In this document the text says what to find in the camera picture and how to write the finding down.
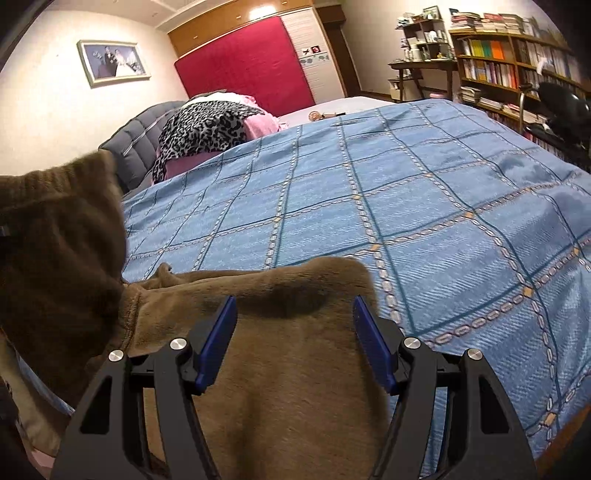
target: bride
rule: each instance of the bride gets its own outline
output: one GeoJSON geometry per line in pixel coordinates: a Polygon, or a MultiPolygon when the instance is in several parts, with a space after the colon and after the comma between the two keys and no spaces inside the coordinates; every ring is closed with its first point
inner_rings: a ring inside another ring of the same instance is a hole
{"type": "Polygon", "coordinates": [[[117,60],[117,72],[115,73],[116,77],[130,77],[137,75],[133,69],[127,65],[125,57],[118,49],[115,49],[115,58],[117,60]]]}

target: blue bedspread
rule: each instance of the blue bedspread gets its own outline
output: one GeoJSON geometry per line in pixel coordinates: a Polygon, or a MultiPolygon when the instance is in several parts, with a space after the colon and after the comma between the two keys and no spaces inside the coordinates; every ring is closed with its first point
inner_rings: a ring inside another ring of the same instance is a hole
{"type": "MultiPolygon", "coordinates": [[[[591,176],[473,108],[392,105],[251,141],[124,204],[128,281],[319,255],[373,275],[380,314],[484,351],[538,456],[591,400],[591,176]]],[[[444,423],[437,396],[432,471],[444,423]]]]}

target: headboard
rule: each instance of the headboard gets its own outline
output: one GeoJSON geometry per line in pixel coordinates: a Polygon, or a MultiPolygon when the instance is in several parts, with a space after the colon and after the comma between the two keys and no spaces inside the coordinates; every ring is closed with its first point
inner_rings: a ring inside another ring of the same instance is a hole
{"type": "Polygon", "coordinates": [[[218,89],[252,95],[275,116],[315,105],[281,17],[246,25],[178,59],[189,98],[218,89]]]}
{"type": "Polygon", "coordinates": [[[166,120],[185,102],[151,106],[118,129],[99,148],[109,150],[117,163],[117,179],[123,193],[136,189],[156,161],[158,138],[166,120]]]}

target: wooden desk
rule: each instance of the wooden desk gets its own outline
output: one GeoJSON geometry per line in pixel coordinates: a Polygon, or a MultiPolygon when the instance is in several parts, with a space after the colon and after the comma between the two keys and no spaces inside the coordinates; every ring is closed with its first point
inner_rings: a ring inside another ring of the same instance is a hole
{"type": "MultiPolygon", "coordinates": [[[[429,70],[443,70],[447,72],[447,90],[442,90],[440,88],[433,88],[433,87],[424,87],[419,84],[418,80],[415,80],[415,84],[417,85],[418,91],[421,94],[421,98],[425,99],[424,91],[428,92],[437,92],[437,93],[445,93],[447,95],[448,100],[453,100],[453,92],[452,92],[452,80],[453,80],[453,72],[457,71],[457,62],[455,60],[431,60],[431,61],[396,61],[394,63],[389,63],[390,68],[392,70],[398,70],[399,78],[402,79],[404,77],[404,70],[410,70],[411,77],[416,77],[414,70],[421,70],[421,69],[429,69],[429,70]]],[[[400,82],[400,101],[404,101],[404,82],[401,80],[400,82]]]]}

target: leopard print fabric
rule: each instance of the leopard print fabric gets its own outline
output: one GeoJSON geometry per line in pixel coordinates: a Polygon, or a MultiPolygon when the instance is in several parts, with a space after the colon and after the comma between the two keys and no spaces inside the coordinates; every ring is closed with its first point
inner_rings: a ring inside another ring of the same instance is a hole
{"type": "Polygon", "coordinates": [[[235,102],[199,102],[181,108],[170,117],[158,142],[160,153],[154,163],[152,180],[166,176],[166,162],[203,152],[223,152],[246,143],[244,119],[262,110],[235,102]]]}

